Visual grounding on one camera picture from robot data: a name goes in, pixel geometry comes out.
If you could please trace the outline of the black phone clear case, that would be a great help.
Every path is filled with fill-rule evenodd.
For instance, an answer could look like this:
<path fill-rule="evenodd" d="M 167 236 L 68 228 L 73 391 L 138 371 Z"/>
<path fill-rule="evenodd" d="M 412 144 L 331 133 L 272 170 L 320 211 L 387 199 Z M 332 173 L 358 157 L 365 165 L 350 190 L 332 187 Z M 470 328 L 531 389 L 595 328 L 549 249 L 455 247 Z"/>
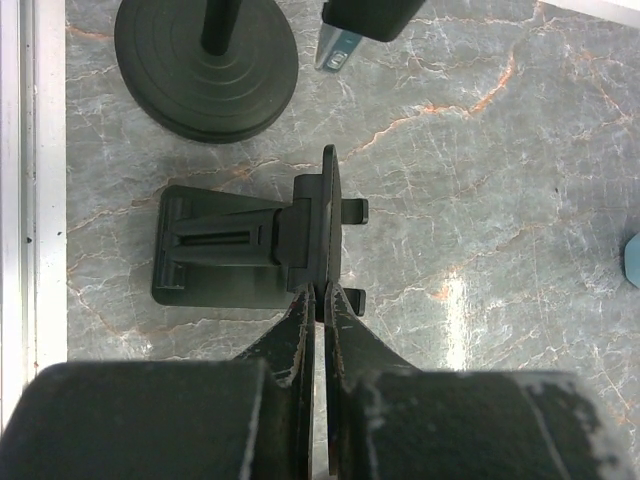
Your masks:
<path fill-rule="evenodd" d="M 395 40 L 423 4 L 423 0 L 325 1 L 315 68 L 338 73 L 363 38 L 382 43 Z"/>

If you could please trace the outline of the black round-base phone stand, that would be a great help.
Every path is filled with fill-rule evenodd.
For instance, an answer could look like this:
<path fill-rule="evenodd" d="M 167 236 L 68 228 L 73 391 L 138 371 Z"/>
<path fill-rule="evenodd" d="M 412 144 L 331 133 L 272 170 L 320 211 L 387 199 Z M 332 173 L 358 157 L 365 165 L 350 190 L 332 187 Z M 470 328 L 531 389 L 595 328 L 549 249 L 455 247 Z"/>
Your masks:
<path fill-rule="evenodd" d="M 190 140 L 224 144 L 261 133 L 297 84 L 295 38 L 274 1 L 124 1 L 114 42 L 134 100 Z"/>

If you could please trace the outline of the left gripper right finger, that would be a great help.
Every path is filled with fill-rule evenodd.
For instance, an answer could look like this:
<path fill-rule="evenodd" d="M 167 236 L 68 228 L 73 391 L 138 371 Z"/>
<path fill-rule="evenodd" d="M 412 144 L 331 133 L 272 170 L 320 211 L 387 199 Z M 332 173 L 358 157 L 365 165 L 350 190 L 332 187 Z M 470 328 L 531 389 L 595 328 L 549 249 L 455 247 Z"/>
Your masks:
<path fill-rule="evenodd" d="M 630 479 L 597 397 L 562 371 L 425 371 L 324 297 L 329 470 L 340 479 Z"/>

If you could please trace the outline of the black folding phone stand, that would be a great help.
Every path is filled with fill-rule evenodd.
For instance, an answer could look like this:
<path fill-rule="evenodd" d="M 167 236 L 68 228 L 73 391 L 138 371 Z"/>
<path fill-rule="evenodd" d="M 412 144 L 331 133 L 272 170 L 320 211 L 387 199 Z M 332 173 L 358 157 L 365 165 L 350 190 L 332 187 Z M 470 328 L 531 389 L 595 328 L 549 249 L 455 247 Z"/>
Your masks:
<path fill-rule="evenodd" d="M 172 185 L 159 203 L 152 298 L 160 305 L 286 309 L 310 286 L 322 308 L 341 274 L 342 228 L 369 203 L 342 196 L 337 151 L 294 179 L 290 202 Z"/>

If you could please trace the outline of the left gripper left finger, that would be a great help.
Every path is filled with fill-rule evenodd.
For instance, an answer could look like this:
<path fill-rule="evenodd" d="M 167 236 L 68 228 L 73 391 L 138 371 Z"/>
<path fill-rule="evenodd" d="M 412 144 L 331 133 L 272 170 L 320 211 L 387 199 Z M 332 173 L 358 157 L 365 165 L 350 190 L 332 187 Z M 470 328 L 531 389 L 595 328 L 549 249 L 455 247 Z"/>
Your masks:
<path fill-rule="evenodd" d="M 1 438 L 5 479 L 307 479 L 315 292 L 225 361 L 60 363 Z"/>

